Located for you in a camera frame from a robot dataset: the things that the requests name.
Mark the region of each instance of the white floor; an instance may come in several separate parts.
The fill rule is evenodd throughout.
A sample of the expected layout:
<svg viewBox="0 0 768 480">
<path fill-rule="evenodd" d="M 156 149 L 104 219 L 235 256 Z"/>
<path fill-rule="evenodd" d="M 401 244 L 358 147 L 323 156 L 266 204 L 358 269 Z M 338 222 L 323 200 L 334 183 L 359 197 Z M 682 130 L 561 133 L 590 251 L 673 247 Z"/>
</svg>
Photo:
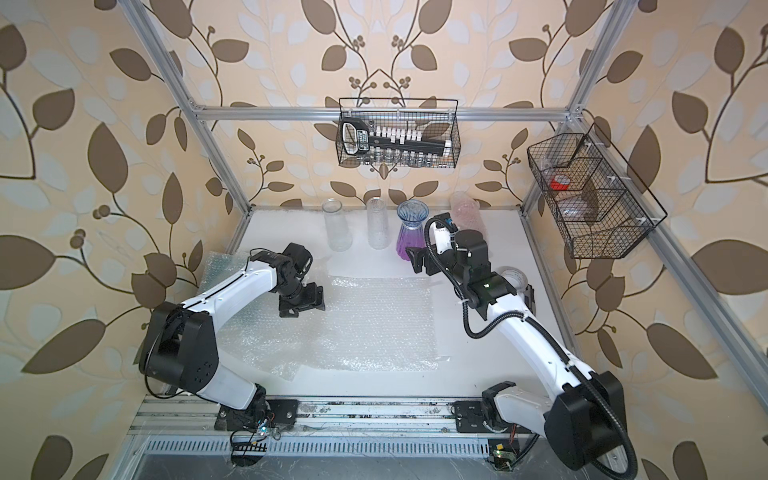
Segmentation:
<svg viewBox="0 0 768 480">
<path fill-rule="evenodd" d="M 440 212 L 430 212 L 430 216 Z M 387 249 L 374 250 L 366 238 L 366 212 L 347 213 L 354 241 L 346 252 L 332 252 L 326 244 L 323 215 L 317 211 L 256 210 L 240 244 L 240 250 L 265 247 L 283 251 L 289 242 L 304 245 L 316 261 L 328 258 L 327 269 L 334 276 L 409 277 L 410 263 L 395 252 L 399 220 L 390 211 L 392 242 Z M 483 210 L 488 228 L 488 250 L 493 270 L 515 266 L 525 272 L 535 289 L 538 321 L 562 341 L 516 210 Z M 307 276 L 312 281 L 312 272 Z M 482 390 L 511 380 L 528 391 L 545 394 L 531 367 L 509 341 L 497 332 L 482 339 L 470 339 L 462 326 L 462 310 L 450 282 L 443 275 L 432 277 L 432 307 L 439 367 L 425 372 L 350 372 L 318 370 L 302 366 L 287 382 L 261 372 L 221 352 L 222 362 L 245 378 L 265 386 L 268 395 L 289 396 L 480 396 Z M 472 329 L 484 323 L 470 310 Z"/>
</svg>

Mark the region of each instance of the transparent container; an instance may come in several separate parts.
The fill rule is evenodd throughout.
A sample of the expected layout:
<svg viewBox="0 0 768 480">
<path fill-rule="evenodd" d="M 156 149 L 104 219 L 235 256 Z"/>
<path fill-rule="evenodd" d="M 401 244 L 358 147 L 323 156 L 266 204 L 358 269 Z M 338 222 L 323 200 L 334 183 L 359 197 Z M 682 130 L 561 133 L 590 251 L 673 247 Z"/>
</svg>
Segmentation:
<svg viewBox="0 0 768 480">
<path fill-rule="evenodd" d="M 352 246 L 352 232 L 349 231 L 341 200 L 329 198 L 323 202 L 323 217 L 326 221 L 328 247 L 334 252 L 343 252 Z"/>
<path fill-rule="evenodd" d="M 406 200 L 397 207 L 397 216 L 402 221 L 397 237 L 397 254 L 403 260 L 410 260 L 406 247 L 426 247 L 424 221 L 429 216 L 429 208 L 420 200 Z"/>
<path fill-rule="evenodd" d="M 477 230 L 488 242 L 488 233 L 480 217 L 480 204 L 464 192 L 451 195 L 451 220 L 460 230 Z"/>
<path fill-rule="evenodd" d="M 381 197 L 372 197 L 366 202 L 368 213 L 368 245 L 382 250 L 389 245 L 389 216 L 386 201 Z"/>
</svg>

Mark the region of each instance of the glass vial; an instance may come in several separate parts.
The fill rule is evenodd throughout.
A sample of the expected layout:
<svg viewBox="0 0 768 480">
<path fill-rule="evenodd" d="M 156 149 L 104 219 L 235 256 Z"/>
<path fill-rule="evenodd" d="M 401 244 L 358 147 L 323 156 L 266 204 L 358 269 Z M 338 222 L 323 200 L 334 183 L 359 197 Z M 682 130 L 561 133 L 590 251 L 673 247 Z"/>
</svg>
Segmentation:
<svg viewBox="0 0 768 480">
<path fill-rule="evenodd" d="M 326 221 L 328 247 L 334 252 L 343 252 L 352 246 L 352 232 L 346 223 L 341 200 L 329 198 L 323 202 L 323 217 Z"/>
<path fill-rule="evenodd" d="M 402 221 L 397 237 L 397 254 L 403 260 L 410 260 L 406 247 L 426 247 L 424 221 L 429 216 L 429 208 L 420 200 L 406 200 L 397 207 L 397 216 Z"/>
<path fill-rule="evenodd" d="M 386 201 L 381 197 L 369 198 L 366 202 L 368 214 L 368 245 L 382 250 L 389 245 L 389 215 Z"/>
</svg>

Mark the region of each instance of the wire basket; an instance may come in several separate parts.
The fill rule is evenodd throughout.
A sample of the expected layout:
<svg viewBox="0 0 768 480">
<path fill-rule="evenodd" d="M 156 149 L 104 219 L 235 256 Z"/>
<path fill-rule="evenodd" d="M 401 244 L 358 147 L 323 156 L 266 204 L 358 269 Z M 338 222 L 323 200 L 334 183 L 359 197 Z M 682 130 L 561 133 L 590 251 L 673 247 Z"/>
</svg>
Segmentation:
<svg viewBox="0 0 768 480">
<path fill-rule="evenodd" d="M 528 163 L 573 258 L 625 257 L 667 212 L 627 163 L 617 174 L 601 153 L 594 126 L 586 134 L 559 134 L 528 147 Z M 648 192 L 659 213 L 631 193 Z"/>
<path fill-rule="evenodd" d="M 456 168 L 457 108 L 443 98 L 340 98 L 339 165 Z"/>
</svg>

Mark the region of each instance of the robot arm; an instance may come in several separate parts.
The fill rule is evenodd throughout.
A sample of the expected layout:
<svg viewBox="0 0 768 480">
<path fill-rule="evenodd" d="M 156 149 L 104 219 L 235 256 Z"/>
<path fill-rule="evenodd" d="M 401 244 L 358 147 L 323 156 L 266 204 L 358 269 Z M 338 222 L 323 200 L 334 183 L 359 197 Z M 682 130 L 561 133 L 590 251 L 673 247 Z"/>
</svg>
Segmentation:
<svg viewBox="0 0 768 480">
<path fill-rule="evenodd" d="M 152 312 L 139 370 L 232 409 L 252 408 L 263 401 L 259 387 L 219 364 L 216 332 L 265 292 L 280 295 L 282 317 L 324 310 L 323 288 L 301 283 L 311 266 L 310 252 L 295 243 L 283 253 L 251 251 L 245 266 L 218 285 L 178 305 L 162 303 Z"/>
</svg>

